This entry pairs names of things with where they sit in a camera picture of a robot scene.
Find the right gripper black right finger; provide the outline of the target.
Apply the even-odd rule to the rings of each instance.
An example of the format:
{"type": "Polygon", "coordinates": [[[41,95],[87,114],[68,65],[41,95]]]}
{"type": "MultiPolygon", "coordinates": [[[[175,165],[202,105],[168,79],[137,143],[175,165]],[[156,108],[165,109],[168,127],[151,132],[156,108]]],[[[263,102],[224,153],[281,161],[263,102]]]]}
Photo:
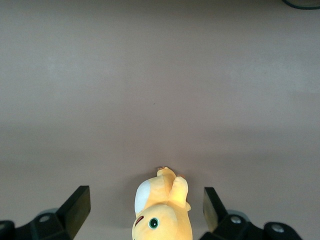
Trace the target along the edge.
{"type": "Polygon", "coordinates": [[[301,236],[289,225],[270,221],[263,228],[255,226],[239,211],[227,211],[216,190],[205,187],[203,214],[208,231],[202,240],[300,240],[301,236]]]}

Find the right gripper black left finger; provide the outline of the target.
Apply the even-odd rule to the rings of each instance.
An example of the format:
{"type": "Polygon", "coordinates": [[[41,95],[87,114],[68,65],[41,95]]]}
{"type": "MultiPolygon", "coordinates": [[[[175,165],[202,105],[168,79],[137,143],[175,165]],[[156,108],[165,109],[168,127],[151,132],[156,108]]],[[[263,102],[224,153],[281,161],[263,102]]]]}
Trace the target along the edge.
{"type": "Polygon", "coordinates": [[[79,186],[53,212],[39,214],[30,222],[16,227],[11,220],[0,222],[2,240],[73,240],[91,211],[88,185],[79,186]]]}

